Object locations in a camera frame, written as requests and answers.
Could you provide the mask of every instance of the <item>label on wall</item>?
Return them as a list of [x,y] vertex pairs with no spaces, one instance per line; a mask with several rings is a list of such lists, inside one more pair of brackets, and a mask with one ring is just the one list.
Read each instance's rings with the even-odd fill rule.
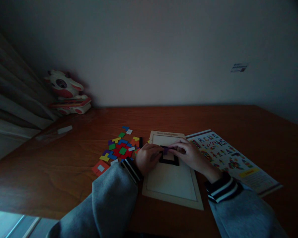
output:
[[231,69],[231,73],[244,72],[248,66],[248,63],[236,63]]

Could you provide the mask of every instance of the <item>gray sweatshirt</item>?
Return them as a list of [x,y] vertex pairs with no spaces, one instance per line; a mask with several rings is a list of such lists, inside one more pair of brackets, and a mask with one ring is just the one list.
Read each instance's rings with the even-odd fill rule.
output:
[[[92,193],[66,214],[47,237],[122,237],[137,199],[135,182],[142,179],[129,157],[114,163],[93,182]],[[272,208],[228,173],[213,184],[206,182],[205,186],[223,238],[287,237]]]

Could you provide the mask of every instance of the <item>striped cuff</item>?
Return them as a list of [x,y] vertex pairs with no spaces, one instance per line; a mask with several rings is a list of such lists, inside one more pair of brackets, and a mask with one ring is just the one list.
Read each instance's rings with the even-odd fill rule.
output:
[[223,177],[215,183],[207,181],[204,184],[209,200],[214,203],[232,199],[243,191],[242,185],[236,182],[227,172],[223,172]]
[[139,182],[140,180],[143,180],[141,172],[129,157],[127,157],[123,162],[121,162],[121,165],[125,169],[127,169],[130,177],[133,179],[135,184],[137,184],[137,182]]

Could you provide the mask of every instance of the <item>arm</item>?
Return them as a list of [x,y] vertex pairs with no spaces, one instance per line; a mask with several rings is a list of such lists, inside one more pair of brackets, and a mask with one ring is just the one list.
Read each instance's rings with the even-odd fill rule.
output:
[[209,203],[222,237],[287,237],[273,209],[250,188],[212,166],[195,145],[179,139],[169,147],[208,179]]
[[92,193],[66,214],[47,237],[121,237],[136,202],[136,183],[155,166],[162,150],[146,144],[135,163],[127,158],[113,164],[93,182]]

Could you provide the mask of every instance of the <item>instruction booklet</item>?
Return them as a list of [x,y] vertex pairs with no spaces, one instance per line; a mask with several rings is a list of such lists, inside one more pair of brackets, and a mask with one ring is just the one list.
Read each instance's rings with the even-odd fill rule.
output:
[[228,172],[252,188],[259,196],[263,197],[282,187],[279,182],[212,130],[188,135],[186,139],[194,143],[215,167]]

